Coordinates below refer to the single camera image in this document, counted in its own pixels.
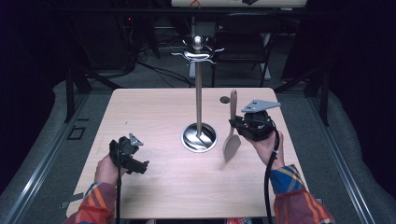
small hole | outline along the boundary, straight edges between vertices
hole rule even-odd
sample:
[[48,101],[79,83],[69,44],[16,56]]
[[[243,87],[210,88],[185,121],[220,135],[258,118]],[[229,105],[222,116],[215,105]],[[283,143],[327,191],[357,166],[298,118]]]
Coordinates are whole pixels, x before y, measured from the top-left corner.
[[230,103],[230,97],[228,97],[228,96],[221,96],[221,97],[220,97],[220,101],[221,101],[222,104],[228,104],[228,103]]

person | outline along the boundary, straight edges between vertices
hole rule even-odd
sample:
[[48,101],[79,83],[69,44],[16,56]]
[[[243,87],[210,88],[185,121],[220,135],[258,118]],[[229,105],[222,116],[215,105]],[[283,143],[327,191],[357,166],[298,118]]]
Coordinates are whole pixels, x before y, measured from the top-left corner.
[[[266,165],[274,150],[275,133],[262,141],[249,141]],[[272,165],[270,180],[276,196],[274,210],[276,223],[330,224],[335,219],[327,208],[309,193],[294,164],[285,165],[283,134],[279,132],[279,148]],[[118,169],[106,155],[98,162],[94,183],[84,197],[78,211],[64,224],[111,223],[114,219]]]

spatula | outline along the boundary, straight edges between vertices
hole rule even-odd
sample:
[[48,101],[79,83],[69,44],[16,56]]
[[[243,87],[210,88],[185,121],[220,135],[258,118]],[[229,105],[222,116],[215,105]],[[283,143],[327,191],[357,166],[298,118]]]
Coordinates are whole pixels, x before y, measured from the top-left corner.
[[[237,101],[237,94],[236,90],[231,91],[230,97],[230,117],[231,120],[235,120],[236,114],[236,101]],[[223,145],[223,155],[225,162],[230,161],[236,153],[236,150],[241,146],[241,140],[239,139],[239,135],[233,134],[233,127],[231,127],[230,133],[228,134],[227,138],[225,139]]]

wire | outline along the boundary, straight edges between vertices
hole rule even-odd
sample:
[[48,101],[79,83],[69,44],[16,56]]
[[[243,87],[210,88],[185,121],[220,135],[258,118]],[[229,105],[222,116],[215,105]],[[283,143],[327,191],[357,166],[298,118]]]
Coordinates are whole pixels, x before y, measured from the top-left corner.
[[189,81],[186,77],[183,77],[181,74],[178,74],[178,73],[175,73],[175,72],[172,72],[172,71],[163,69],[163,68],[154,67],[154,66],[151,66],[151,65],[146,64],[146,63],[143,63],[143,62],[139,62],[139,61],[138,61],[137,63],[140,64],[140,65],[142,65],[142,66],[144,66],[144,67],[147,67],[148,69],[153,70],[154,72],[156,72],[156,73],[160,76],[160,78],[161,78],[166,84],[168,84],[170,87],[173,87],[173,88],[174,88],[174,86],[173,86],[172,84],[170,84],[168,81],[166,81],[166,79],[164,79],[163,75],[164,75],[164,76],[167,76],[167,77],[174,78],[174,79],[176,79],[176,80],[178,80],[178,81],[184,82],[184,83],[188,84],[189,87],[192,86],[192,83],[190,83],[190,81]]
[[120,143],[117,146],[117,168],[119,177],[117,178],[117,216],[116,223],[120,224],[120,197],[121,197],[121,162],[120,162]]
[[140,49],[140,53],[137,54],[137,57],[140,61],[146,62],[149,58],[149,53],[151,52],[151,48],[145,44],[144,46],[142,46],[142,48]]
[[271,205],[270,205],[270,196],[269,196],[269,179],[270,179],[270,173],[271,173],[271,167],[274,163],[274,160],[276,159],[277,155],[277,150],[279,148],[279,132],[277,129],[274,127],[274,132],[276,134],[275,138],[275,144],[274,144],[274,150],[271,154],[270,160],[268,161],[267,168],[265,169],[265,176],[264,176],[264,199],[265,199],[265,207],[267,211],[267,219],[268,223],[272,224],[272,215],[271,215]]
[[133,33],[134,33],[134,23],[131,22],[131,32],[129,33],[129,43],[130,43],[131,45],[134,44],[134,41],[133,41],[133,39],[132,39],[132,34],[133,34]]
[[126,75],[128,75],[128,73],[124,72],[124,71],[110,74],[110,75],[100,74],[101,77],[105,77],[106,79],[112,79],[112,78],[116,78],[116,77],[125,77]]
[[167,44],[167,45],[171,45],[171,44],[176,44],[177,41],[183,40],[183,36],[182,35],[176,35],[176,36],[172,36],[168,39],[164,39],[161,40],[161,42],[159,44]]
[[171,44],[168,44],[168,43],[159,43],[159,45],[166,45],[166,46],[169,46],[169,48],[170,48],[174,53],[176,53],[175,48],[177,48],[177,47],[173,47]]
[[164,30],[164,31],[161,34],[156,34],[157,38],[160,36],[173,36],[173,37],[177,36],[177,33],[175,32],[175,28],[173,28],[173,27],[172,28],[164,28],[162,30]]

black curtain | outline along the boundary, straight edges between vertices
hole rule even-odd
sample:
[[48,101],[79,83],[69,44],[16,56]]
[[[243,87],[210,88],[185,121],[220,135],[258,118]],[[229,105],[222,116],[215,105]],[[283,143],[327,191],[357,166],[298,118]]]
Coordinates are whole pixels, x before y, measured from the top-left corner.
[[1,192],[50,115],[52,88],[74,63],[86,62],[60,17],[45,13],[36,1],[0,3]]
[[282,78],[299,77],[326,62],[333,41],[341,37],[329,67],[330,90],[357,132],[362,160],[396,198],[396,8],[389,1],[309,0],[307,10],[342,12],[345,17],[302,20]]
[[331,71],[331,90],[342,102],[375,180],[396,198],[396,24],[393,4],[376,2],[361,13]]

